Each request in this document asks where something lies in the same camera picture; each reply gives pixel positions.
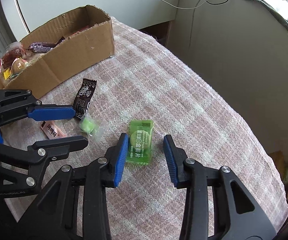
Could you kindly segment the brown cardboard box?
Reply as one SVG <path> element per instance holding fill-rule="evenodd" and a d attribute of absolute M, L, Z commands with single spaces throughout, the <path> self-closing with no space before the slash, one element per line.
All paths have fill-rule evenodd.
<path fill-rule="evenodd" d="M 56 43 L 68 33 L 89 25 L 90 28 L 64 40 L 45 53 L 6 87 L 29 89 L 41 98 L 65 80 L 115 54 L 113 26 L 103 10 L 86 5 L 65 12 L 36 28 L 21 40 L 24 48 L 34 42 Z"/>

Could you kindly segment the brown ball candy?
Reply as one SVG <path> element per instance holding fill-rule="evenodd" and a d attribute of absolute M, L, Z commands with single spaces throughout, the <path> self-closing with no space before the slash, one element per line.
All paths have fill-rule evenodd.
<path fill-rule="evenodd" d="M 22 58 L 15 58 L 11 66 L 11 75 L 15 76 L 20 74 L 28 66 L 26 60 Z"/>

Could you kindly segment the light green soft candy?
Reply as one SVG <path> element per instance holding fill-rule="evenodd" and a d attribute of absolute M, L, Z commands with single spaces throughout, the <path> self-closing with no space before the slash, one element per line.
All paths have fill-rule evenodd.
<path fill-rule="evenodd" d="M 79 128 L 83 133 L 92 137 L 94 141 L 100 141 L 107 129 L 107 122 L 87 113 L 79 122 Z"/>

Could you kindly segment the clear red-edged snack bag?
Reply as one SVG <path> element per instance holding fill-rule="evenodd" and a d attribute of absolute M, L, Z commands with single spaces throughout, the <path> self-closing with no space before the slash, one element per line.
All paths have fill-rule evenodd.
<path fill-rule="evenodd" d="M 6 52 L 2 55 L 2 58 L 0 59 L 0 73 L 3 70 L 10 68 L 16 58 L 24 58 L 25 55 L 26 52 L 21 42 L 13 42 L 12 44 L 8 45 L 6 48 Z"/>

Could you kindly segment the Snickers bar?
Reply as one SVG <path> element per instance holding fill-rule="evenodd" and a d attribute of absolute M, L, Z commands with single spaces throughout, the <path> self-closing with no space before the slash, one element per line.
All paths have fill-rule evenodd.
<path fill-rule="evenodd" d="M 59 41 L 56 43 L 56 45 L 59 45 L 59 44 L 60 44 L 61 42 L 63 42 L 64 40 L 67 40 L 68 38 L 71 38 L 71 37 L 73 37 L 74 35 L 79 34 L 79 33 L 83 32 L 83 31 L 85 31 L 85 30 L 87 30 L 87 29 L 89 29 L 89 28 L 90 28 L 90 26 L 87 25 L 87 26 L 85 26 L 85 27 L 83 27 L 83 28 L 80 28 L 80 29 L 78 29 L 78 30 L 76 30 L 76 31 L 73 31 L 72 33 L 68 33 L 68 34 L 63 35 L 63 36 L 59 39 Z"/>
<path fill-rule="evenodd" d="M 57 44 L 48 43 L 48 42 L 34 42 L 29 45 L 27 50 L 32 51 L 33 53 L 47 53 L 51 49 L 55 48 Z"/>

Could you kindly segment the yellow candy wrapper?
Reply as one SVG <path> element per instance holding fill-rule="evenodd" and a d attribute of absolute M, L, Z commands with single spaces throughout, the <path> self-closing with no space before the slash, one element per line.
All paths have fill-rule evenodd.
<path fill-rule="evenodd" d="M 12 76 L 11 68 L 8 68 L 3 72 L 4 80 L 9 80 L 11 78 L 11 76 Z"/>

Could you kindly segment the pink candy stick wrapper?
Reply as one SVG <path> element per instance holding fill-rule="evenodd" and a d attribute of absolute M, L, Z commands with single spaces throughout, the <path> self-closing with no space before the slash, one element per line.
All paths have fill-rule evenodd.
<path fill-rule="evenodd" d="M 67 137 L 67 135 L 60 130 L 54 121 L 43 121 L 41 124 L 41 130 L 50 140 Z"/>

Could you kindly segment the green tablet candy wrapper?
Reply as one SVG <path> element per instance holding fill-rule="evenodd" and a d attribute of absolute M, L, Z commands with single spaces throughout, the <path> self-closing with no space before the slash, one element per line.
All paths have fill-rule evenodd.
<path fill-rule="evenodd" d="M 132 120 L 129 124 L 129 146 L 126 161 L 138 165 L 149 165 L 152 160 L 151 142 L 154 122 Z"/>

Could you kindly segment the black candy wrapper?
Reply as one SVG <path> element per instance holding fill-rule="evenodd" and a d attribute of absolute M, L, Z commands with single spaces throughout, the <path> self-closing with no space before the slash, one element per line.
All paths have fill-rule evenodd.
<path fill-rule="evenodd" d="M 83 116 L 85 116 L 89 109 L 90 101 L 95 92 L 96 86 L 96 80 L 83 79 L 81 88 L 78 90 L 73 102 L 75 117 L 82 119 Z"/>

